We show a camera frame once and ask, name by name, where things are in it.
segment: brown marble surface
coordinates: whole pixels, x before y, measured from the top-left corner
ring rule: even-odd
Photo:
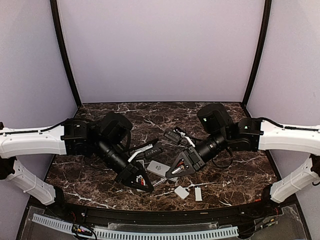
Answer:
[[[163,137],[164,130],[175,126],[190,135],[204,138],[197,111],[202,102],[153,103],[89,103],[78,111],[77,117],[99,120],[113,111],[125,115],[133,124],[131,147],[159,138],[164,152],[153,160],[171,166],[182,147]],[[238,103],[224,103],[235,122],[245,117]],[[227,164],[229,155],[224,151],[217,157],[218,164]],[[145,160],[145,167],[151,160]],[[160,177],[149,173],[151,181]],[[180,177],[177,184],[167,181],[155,187],[152,193],[115,183],[116,174],[107,169],[98,158],[83,156],[56,156],[46,182],[63,189],[68,203],[91,207],[136,211],[184,211],[220,208],[252,203],[261,197],[263,188],[276,181],[276,176],[263,151],[234,152],[233,164],[221,170],[211,162],[193,175]],[[174,189],[182,186],[190,195],[182,200]],[[195,201],[195,186],[201,187],[203,201]]]

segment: white vent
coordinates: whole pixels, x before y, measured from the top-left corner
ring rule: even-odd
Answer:
[[[69,222],[52,219],[39,214],[34,214],[32,221],[66,234],[72,234],[71,229],[73,224]],[[95,227],[94,232],[99,240],[216,240],[237,237],[239,235],[237,226],[181,233],[126,232]]]

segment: black pole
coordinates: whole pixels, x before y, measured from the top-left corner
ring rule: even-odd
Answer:
[[[53,23],[54,23],[56,39],[58,41],[60,54],[61,54],[63,65],[64,65],[64,70],[65,70],[66,76],[68,78],[68,82],[69,82],[69,85],[70,85],[70,88],[72,91],[74,101],[75,101],[77,107],[79,108],[82,105],[82,103],[81,103],[80,96],[79,96],[79,93],[77,90],[74,75],[72,74],[72,70],[71,70],[71,66],[70,66],[70,62],[69,62],[69,58],[68,58],[68,54],[67,54],[64,35],[62,32],[62,28],[61,28],[57,0],[50,0],[50,4],[51,4],[51,12],[52,12],[52,18],[53,18]]]
[[[271,11],[271,3],[272,3],[272,0],[265,0],[265,2],[264,2],[264,10],[263,10],[263,17],[262,17],[259,40],[258,40],[258,44],[256,47],[256,52],[255,52],[255,56],[254,56],[254,60],[253,60],[253,65],[252,65],[249,81],[246,86],[245,94],[244,94],[244,97],[242,100],[242,104],[245,107],[248,104],[252,89],[255,84],[262,52],[264,49],[264,44],[265,44],[266,34],[267,34],[267,29],[268,29],[268,23],[269,23],[269,17],[270,17],[270,11]]]

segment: black cylinder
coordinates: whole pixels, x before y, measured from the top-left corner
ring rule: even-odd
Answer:
[[[97,144],[99,157],[105,164],[117,174],[129,164],[128,156],[124,153],[118,153],[117,150],[105,141],[99,141]]]
[[[206,163],[213,159],[220,153],[227,143],[221,133],[212,134],[206,140],[201,141],[195,146],[195,150],[201,156],[202,160]]]

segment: white wall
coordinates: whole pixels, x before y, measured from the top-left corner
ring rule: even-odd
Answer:
[[[0,122],[12,128],[56,124],[76,111],[49,0],[0,0]],[[52,155],[19,157],[41,179]],[[0,240],[14,240],[29,196],[0,181]]]
[[[264,2],[58,1],[82,102],[240,102]]]
[[[280,123],[320,124],[320,1],[273,1],[265,46],[248,110]],[[308,154],[273,151],[283,177]],[[313,239],[320,235],[320,191],[298,194]]]

